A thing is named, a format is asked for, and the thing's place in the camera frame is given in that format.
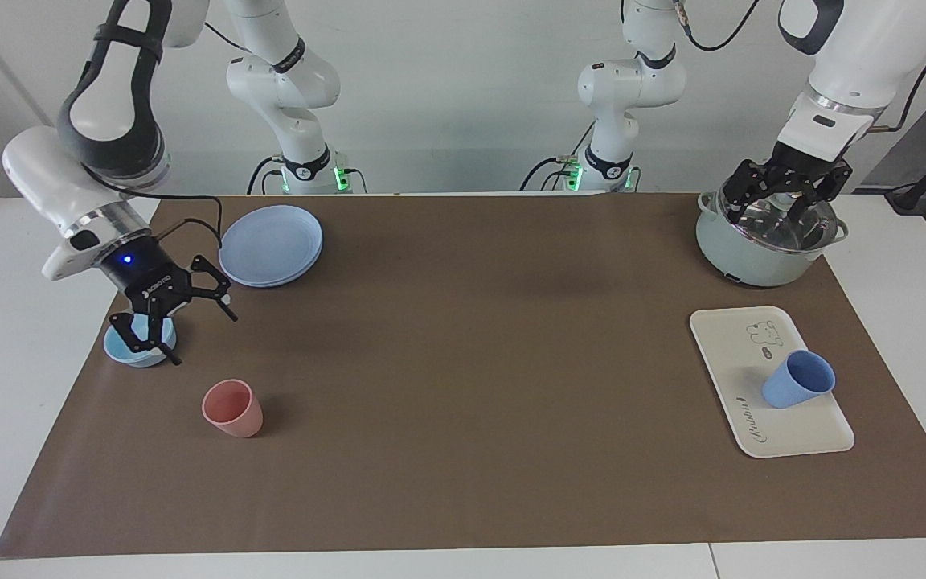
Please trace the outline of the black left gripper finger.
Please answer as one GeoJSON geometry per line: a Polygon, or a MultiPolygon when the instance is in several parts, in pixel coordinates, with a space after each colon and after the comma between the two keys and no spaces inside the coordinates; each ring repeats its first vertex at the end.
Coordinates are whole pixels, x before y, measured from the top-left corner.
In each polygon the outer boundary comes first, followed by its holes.
{"type": "Polygon", "coordinates": [[[728,223],[739,223],[750,205],[768,197],[767,164],[743,160],[721,187],[723,215],[728,223]]]}
{"type": "Polygon", "coordinates": [[[820,202],[834,201],[852,173],[853,169],[849,164],[834,164],[823,175],[819,173],[799,175],[797,173],[793,177],[793,183],[798,186],[800,195],[788,210],[790,223],[800,223],[801,217],[820,202]]]}

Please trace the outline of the pink plastic cup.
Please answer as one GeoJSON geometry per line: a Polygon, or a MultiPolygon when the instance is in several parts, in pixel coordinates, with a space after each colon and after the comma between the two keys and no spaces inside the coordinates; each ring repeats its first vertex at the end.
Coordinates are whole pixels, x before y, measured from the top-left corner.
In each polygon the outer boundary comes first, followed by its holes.
{"type": "Polygon", "coordinates": [[[233,437],[253,437],[264,425],[260,400],[241,379],[225,379],[209,388],[201,412],[210,425],[233,437]]]}

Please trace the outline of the blue ribbed plastic cup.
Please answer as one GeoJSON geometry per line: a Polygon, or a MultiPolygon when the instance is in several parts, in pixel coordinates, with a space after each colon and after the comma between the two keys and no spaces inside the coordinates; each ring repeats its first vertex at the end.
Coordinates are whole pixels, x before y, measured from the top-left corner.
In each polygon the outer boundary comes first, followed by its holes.
{"type": "Polygon", "coordinates": [[[823,356],[811,351],[793,351],[779,363],[761,386],[764,402],[776,409],[788,409],[833,391],[837,375],[823,356]]]}

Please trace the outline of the cream tray with bear print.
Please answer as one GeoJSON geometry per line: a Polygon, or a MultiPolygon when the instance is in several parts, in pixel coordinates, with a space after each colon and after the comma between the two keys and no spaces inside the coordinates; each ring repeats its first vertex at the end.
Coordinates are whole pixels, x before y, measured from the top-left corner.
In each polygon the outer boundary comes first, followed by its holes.
{"type": "Polygon", "coordinates": [[[764,402],[761,386],[793,351],[808,351],[775,306],[698,310],[690,330],[739,448],[750,458],[852,450],[855,436],[833,391],[788,409],[764,402]]]}

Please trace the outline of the glass pot lid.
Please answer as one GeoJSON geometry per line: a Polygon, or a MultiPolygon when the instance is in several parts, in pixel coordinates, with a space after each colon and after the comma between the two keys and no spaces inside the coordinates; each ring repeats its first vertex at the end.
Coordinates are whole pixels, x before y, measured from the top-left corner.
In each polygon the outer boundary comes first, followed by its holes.
{"type": "Polygon", "coordinates": [[[791,193],[776,193],[750,203],[736,221],[725,215],[727,205],[720,191],[702,195],[702,201],[717,237],[710,246],[720,253],[759,249],[804,256],[820,252],[848,235],[844,221],[830,203],[821,201],[798,212],[793,206],[801,198],[791,193]]]}

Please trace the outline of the periwinkle blue plate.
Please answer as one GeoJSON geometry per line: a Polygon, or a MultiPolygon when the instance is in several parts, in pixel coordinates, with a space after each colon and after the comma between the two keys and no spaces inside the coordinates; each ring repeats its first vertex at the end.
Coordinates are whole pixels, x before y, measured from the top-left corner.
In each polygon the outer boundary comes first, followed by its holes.
{"type": "Polygon", "coordinates": [[[222,236],[218,260],[239,285],[276,287],[305,275],[318,261],[323,240],[322,224],[311,212],[273,205],[236,220],[222,236]]]}

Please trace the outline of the pale green electric pot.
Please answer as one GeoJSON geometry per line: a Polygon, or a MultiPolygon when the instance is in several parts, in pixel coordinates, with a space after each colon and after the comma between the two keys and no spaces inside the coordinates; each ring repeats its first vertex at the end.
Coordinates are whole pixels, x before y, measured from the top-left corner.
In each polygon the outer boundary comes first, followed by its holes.
{"type": "MultiPolygon", "coordinates": [[[[713,231],[708,213],[703,207],[702,195],[704,194],[706,193],[702,193],[697,198],[699,211],[701,212],[697,220],[699,249],[701,249],[701,253],[704,254],[707,261],[713,264],[717,271],[720,271],[720,274],[734,282],[741,283],[741,285],[755,287],[789,285],[789,283],[800,279],[805,274],[805,271],[812,266],[813,262],[822,256],[827,247],[838,243],[828,245],[820,252],[811,252],[804,256],[779,254],[759,249],[739,254],[717,252],[715,247],[710,246],[710,242],[716,241],[717,237],[713,231]]],[[[846,230],[848,235],[842,240],[849,236],[849,228],[846,227],[846,230]]]]}

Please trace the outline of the brown table mat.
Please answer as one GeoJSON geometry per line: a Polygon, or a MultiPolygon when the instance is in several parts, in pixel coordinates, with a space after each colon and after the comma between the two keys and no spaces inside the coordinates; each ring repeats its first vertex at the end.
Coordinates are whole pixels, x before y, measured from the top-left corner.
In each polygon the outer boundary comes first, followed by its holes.
{"type": "Polygon", "coordinates": [[[93,348],[0,557],[926,536],[926,433],[825,261],[733,285],[683,194],[295,205],[320,259],[178,311],[180,366],[93,348]],[[833,364],[852,450],[736,446],[690,315],[745,306],[833,364]],[[225,379],[257,435],[203,418],[225,379]]]}

